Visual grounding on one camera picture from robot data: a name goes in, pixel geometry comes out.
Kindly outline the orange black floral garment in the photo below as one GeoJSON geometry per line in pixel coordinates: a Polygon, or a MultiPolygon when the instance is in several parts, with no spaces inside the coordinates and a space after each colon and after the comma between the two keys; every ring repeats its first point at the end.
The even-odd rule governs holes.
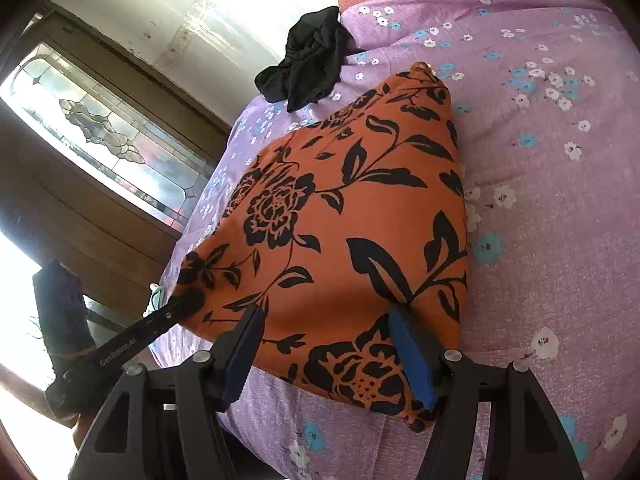
{"type": "Polygon", "coordinates": [[[255,365],[334,401],[424,430],[388,328],[411,310],[446,347],[468,298],[468,237],[450,94],[427,65],[388,77],[321,122],[270,143],[174,294],[206,340],[265,311],[255,365]]]}

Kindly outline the stained glass wooden door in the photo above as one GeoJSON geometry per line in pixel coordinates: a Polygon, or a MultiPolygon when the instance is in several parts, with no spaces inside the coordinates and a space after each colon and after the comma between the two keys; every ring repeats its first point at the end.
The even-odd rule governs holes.
{"type": "Polygon", "coordinates": [[[229,132],[157,70],[46,3],[2,58],[2,231],[136,318],[229,132]]]}

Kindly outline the purple floral bed sheet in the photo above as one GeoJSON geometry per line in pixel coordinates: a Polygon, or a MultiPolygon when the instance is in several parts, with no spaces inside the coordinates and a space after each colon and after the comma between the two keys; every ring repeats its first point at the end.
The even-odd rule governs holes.
{"type": "MultiPolygon", "coordinates": [[[[270,143],[321,122],[416,63],[447,87],[458,135],[468,298],[454,347],[528,365],[582,478],[612,479],[639,441],[639,53],[614,13],[586,0],[368,0],[329,96],[289,113],[256,98],[163,273],[214,232],[270,143]]],[[[173,328],[161,366],[206,340],[173,328]]],[[[290,479],[412,479],[431,435],[319,396],[256,365],[224,428],[290,479]]]]}

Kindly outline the black crumpled garment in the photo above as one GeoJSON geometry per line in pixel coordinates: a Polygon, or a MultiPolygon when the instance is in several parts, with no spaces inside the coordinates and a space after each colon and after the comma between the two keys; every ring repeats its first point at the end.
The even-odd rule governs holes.
{"type": "Polygon", "coordinates": [[[317,103],[340,80],[350,40],[337,6],[304,14],[288,31],[283,60],[256,75],[257,90],[268,103],[285,101],[289,113],[317,103]]]}

